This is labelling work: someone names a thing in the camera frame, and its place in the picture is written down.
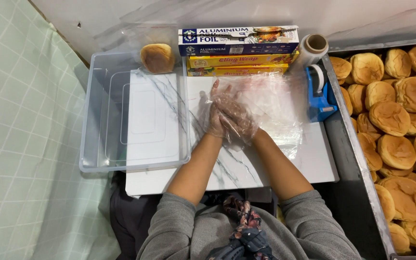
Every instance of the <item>tray of burger buns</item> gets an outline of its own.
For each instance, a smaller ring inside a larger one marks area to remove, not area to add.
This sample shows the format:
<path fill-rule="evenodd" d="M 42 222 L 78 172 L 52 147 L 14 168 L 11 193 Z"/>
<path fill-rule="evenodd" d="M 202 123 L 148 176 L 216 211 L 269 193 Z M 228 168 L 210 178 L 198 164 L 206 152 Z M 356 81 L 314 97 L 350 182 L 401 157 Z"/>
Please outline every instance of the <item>tray of burger buns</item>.
<path fill-rule="evenodd" d="M 416 45 L 329 55 L 392 245 L 416 255 Z"/>

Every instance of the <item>black pants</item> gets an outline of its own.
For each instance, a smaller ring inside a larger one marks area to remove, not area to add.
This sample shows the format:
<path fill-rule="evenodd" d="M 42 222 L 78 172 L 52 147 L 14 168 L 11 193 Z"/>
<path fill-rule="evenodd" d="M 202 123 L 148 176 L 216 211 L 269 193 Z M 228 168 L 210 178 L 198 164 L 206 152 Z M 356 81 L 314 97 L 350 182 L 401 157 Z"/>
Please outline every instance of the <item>black pants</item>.
<path fill-rule="evenodd" d="M 117 260 L 134 260 L 144 240 L 148 237 L 150 220 L 157 211 L 157 205 L 162 195 L 143 195 L 139 199 L 131 198 L 125 192 L 126 174 L 122 172 L 115 173 L 113 182 L 117 188 L 110 198 L 110 223 L 121 249 Z M 206 206 L 219 205 L 229 195 L 243 200 L 245 199 L 245 190 L 205 192 L 200 203 Z M 251 205 L 275 216 L 277 199 L 273 195 L 270 203 L 252 202 Z"/>

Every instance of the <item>blue tape dispenser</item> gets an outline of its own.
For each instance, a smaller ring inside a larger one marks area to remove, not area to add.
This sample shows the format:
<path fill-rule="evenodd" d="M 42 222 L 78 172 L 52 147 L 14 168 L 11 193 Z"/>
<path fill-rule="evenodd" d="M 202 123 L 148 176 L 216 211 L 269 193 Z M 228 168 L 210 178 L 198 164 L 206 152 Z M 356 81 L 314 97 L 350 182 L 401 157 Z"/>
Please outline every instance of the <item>blue tape dispenser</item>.
<path fill-rule="evenodd" d="M 306 67 L 309 119 L 311 122 L 324 121 L 329 115 L 338 110 L 336 105 L 328 103 L 327 100 L 327 74 L 325 69 L 313 64 Z"/>

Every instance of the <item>barcode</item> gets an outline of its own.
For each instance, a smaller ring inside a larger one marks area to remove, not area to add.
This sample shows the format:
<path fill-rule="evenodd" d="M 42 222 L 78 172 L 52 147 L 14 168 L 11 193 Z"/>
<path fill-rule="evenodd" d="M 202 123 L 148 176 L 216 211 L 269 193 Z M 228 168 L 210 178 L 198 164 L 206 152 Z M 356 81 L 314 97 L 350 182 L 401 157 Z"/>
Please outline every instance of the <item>barcode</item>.
<path fill-rule="evenodd" d="M 243 52 L 243 48 L 231 48 L 229 50 L 229 53 L 242 53 Z"/>

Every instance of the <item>gray sweater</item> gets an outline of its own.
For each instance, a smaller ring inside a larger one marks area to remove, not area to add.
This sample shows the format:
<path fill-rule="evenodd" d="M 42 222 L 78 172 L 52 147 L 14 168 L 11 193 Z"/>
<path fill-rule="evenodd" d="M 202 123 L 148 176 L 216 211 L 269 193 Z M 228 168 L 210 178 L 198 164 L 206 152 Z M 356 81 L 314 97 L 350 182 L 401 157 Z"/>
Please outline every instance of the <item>gray sweater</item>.
<path fill-rule="evenodd" d="M 280 207 L 286 226 L 265 210 L 252 207 L 263 219 L 261 229 L 278 259 L 361 259 L 319 192 L 305 192 Z M 137 259 L 204 260 L 211 249 L 228 244 L 235 227 L 221 205 L 196 212 L 188 200 L 167 192 Z"/>

